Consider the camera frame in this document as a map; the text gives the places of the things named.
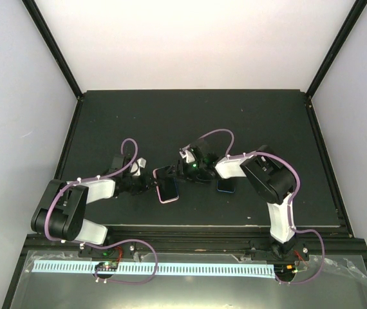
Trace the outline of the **blue smartphone black screen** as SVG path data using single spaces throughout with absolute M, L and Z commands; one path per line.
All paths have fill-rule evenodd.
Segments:
M 236 191 L 236 181 L 232 178 L 219 179 L 216 183 L 216 189 L 218 192 L 222 193 L 235 193 Z

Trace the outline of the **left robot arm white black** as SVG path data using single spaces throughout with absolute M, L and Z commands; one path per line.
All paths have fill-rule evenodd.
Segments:
M 132 196 L 157 185 L 154 176 L 145 171 L 146 160 L 132 160 L 123 155 L 113 158 L 108 175 L 64 182 L 51 180 L 32 216 L 31 229 L 50 239 L 93 244 L 102 257 L 115 251 L 116 242 L 109 237 L 108 228 L 85 218 L 90 203 L 116 198 L 122 193 Z

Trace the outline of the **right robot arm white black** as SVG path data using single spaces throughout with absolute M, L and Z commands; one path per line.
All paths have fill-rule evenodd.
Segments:
M 271 254 L 276 259 L 286 259 L 293 253 L 296 226 L 292 202 L 300 181 L 293 168 L 277 157 L 269 146 L 239 155 L 222 155 L 216 154 L 204 139 L 200 139 L 181 148 L 179 154 L 178 161 L 164 172 L 166 178 L 195 183 L 246 178 L 267 203 Z

